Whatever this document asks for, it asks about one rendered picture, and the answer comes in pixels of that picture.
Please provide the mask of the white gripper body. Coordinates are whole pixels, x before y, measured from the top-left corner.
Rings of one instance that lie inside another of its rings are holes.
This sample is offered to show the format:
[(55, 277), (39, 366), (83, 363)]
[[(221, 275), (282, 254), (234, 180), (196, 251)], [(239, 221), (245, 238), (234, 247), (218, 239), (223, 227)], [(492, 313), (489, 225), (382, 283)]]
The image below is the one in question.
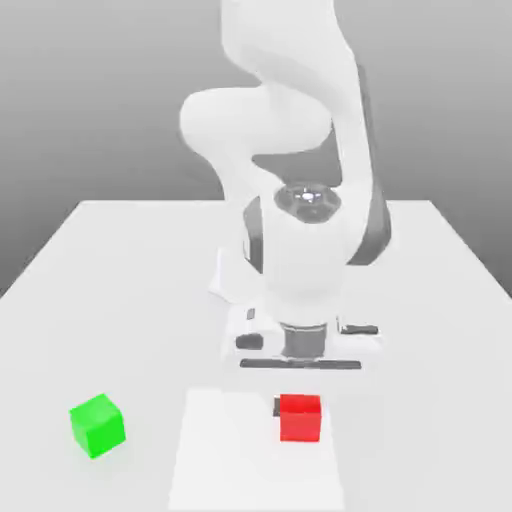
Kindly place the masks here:
[(317, 359), (243, 354), (226, 360), (230, 383), (345, 383), (370, 377), (378, 354), (348, 354)]

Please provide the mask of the small red cube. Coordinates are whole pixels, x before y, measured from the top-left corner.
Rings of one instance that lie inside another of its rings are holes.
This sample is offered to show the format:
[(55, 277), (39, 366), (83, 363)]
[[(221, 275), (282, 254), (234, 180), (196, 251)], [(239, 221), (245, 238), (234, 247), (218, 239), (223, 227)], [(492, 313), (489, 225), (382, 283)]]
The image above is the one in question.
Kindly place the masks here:
[(281, 394), (279, 420), (282, 442), (319, 442), (322, 425), (320, 396)]

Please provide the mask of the small green cube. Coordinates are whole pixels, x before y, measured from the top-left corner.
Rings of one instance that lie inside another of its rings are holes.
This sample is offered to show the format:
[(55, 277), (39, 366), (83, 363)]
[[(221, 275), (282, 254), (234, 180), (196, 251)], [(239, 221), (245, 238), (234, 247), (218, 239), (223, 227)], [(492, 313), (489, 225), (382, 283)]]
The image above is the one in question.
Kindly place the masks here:
[(95, 459), (126, 440), (121, 410), (106, 394), (97, 395), (69, 411), (72, 433), (90, 459)]

